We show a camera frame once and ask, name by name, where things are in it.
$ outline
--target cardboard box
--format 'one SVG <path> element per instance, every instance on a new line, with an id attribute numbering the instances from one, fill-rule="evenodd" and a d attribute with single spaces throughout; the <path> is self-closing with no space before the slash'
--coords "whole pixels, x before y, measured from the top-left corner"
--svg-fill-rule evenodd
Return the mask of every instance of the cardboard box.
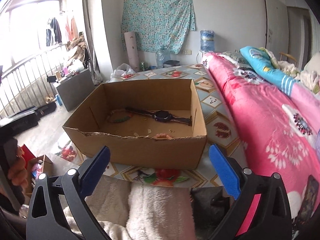
<path id="1" fill-rule="evenodd" d="M 28 172 L 28 187 L 26 188 L 26 196 L 31 197 L 32 195 L 32 185 L 31 185 L 31 169 L 33 167 L 33 165 L 35 165 L 38 160 L 42 160 L 43 163 L 43 167 L 42 167 L 42 172 L 46 173 L 49 177 L 52 176 L 52 169 L 53 169 L 53 163 L 52 161 L 46 156 L 46 155 L 42 155 L 36 158 L 31 159 L 30 161 L 28 161 L 28 166 L 27 166 L 27 172 Z"/>
<path id="2" fill-rule="evenodd" d="M 157 122 L 140 114 L 134 114 L 122 123 L 107 121 L 110 111 L 125 107 L 167 110 L 178 117 L 192 116 L 192 126 Z M 111 151 L 111 162 L 149 168 L 195 169 L 207 141 L 200 100 L 190 79 L 101 84 L 76 109 L 63 128 L 78 149 L 89 157 L 107 146 Z M 154 139 L 158 133 L 168 133 L 174 138 Z"/>

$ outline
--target blue gripper pad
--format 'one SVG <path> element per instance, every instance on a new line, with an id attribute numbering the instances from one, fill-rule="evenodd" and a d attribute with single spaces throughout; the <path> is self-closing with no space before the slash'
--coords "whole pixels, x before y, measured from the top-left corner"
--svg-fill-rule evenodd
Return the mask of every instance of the blue gripper pad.
<path id="1" fill-rule="evenodd" d="M 99 153 L 93 158 L 85 160 L 80 168 L 79 173 L 84 170 L 84 174 L 80 176 L 80 192 L 82 198 L 91 196 L 97 186 L 101 176 L 105 172 L 110 161 L 110 150 L 104 146 Z"/>
<path id="2" fill-rule="evenodd" d="M 239 177 L 215 144 L 209 148 L 209 158 L 228 195 L 237 199 L 241 192 Z"/>

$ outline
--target window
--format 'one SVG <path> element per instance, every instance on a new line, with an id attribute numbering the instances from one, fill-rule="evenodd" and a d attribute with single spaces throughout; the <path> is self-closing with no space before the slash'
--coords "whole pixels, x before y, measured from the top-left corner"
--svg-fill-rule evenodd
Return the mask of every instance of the window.
<path id="1" fill-rule="evenodd" d="M 0 17 L 0 65 L 3 71 L 46 48 L 50 17 L 58 18 L 59 0 L 28 3 Z"/>

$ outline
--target beaded bracelet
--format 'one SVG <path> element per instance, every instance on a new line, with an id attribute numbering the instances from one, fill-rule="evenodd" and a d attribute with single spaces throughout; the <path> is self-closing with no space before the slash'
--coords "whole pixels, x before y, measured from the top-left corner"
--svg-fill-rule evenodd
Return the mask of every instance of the beaded bracelet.
<path id="1" fill-rule="evenodd" d="M 127 116 L 123 117 L 123 118 L 119 118 L 119 119 L 115 119 L 115 120 L 110 120 L 110 117 L 114 114 L 114 113 L 117 113 L 117 112 L 126 112 L 125 109 L 116 109 L 116 110 L 112 110 L 110 112 L 110 114 L 107 116 L 107 122 L 110 122 L 110 123 L 120 123 L 120 122 L 125 122 L 125 121 L 128 121 L 132 116 L 133 116 L 133 113 L 128 113 Z"/>
<path id="2" fill-rule="evenodd" d="M 166 133 L 158 133 L 153 137 L 154 139 L 172 139 L 172 136 Z"/>

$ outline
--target blue pillow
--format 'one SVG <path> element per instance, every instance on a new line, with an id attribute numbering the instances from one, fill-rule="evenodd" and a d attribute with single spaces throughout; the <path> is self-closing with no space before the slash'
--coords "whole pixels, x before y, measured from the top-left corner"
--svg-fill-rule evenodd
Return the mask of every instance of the blue pillow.
<path id="1" fill-rule="evenodd" d="M 273 68 L 270 57 L 266 52 L 251 46 L 240 49 L 240 52 L 258 75 L 277 86 L 288 96 L 291 95 L 296 80 L 281 72 L 280 69 Z"/>

